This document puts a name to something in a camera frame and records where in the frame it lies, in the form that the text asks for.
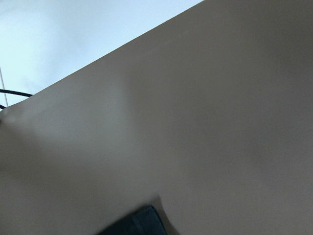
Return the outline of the dark navy printed t-shirt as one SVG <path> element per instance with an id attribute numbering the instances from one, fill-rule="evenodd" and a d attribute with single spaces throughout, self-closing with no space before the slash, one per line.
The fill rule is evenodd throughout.
<path id="1" fill-rule="evenodd" d="M 112 223 L 98 235 L 167 235 L 154 206 L 148 205 Z"/>

